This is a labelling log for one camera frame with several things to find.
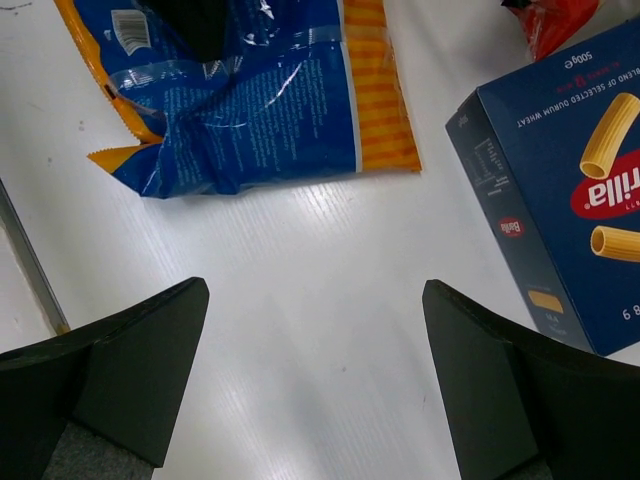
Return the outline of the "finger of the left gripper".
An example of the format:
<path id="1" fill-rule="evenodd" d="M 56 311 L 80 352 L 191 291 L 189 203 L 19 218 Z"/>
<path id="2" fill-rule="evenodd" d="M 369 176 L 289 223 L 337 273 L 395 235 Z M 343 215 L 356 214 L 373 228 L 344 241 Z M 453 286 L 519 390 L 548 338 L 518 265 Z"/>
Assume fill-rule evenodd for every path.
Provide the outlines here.
<path id="1" fill-rule="evenodd" d="M 149 0 L 151 9 L 200 63 L 222 58 L 229 2 L 225 0 Z"/>

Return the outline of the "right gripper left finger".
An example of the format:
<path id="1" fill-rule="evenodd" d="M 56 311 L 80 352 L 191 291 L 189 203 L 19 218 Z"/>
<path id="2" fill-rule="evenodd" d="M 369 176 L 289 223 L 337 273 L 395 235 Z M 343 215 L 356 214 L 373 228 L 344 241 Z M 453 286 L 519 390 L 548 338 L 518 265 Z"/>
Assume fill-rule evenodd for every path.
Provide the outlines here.
<path id="1" fill-rule="evenodd" d="M 209 303 L 202 278 L 1 355 L 4 479 L 149 479 L 163 467 Z"/>

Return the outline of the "blue and orange pasta bag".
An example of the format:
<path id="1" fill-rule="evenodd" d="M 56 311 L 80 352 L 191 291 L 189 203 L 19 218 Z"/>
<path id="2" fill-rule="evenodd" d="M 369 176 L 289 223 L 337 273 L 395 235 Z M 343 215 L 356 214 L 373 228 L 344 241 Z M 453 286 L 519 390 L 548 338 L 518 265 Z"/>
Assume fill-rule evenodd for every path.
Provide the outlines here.
<path id="1" fill-rule="evenodd" d="M 198 62 L 141 1 L 60 1 L 137 144 L 90 154 L 143 197 L 422 165 L 380 1 L 228 1 L 222 58 Z"/>

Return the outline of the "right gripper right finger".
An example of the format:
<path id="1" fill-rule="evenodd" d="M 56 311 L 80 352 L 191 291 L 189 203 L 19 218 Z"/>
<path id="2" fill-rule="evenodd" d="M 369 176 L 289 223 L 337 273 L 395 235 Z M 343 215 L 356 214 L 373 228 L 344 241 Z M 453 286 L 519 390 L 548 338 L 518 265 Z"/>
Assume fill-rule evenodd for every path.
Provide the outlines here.
<path id="1" fill-rule="evenodd" d="M 422 302 L 462 478 L 638 478 L 638 367 L 536 333 L 440 280 Z"/>

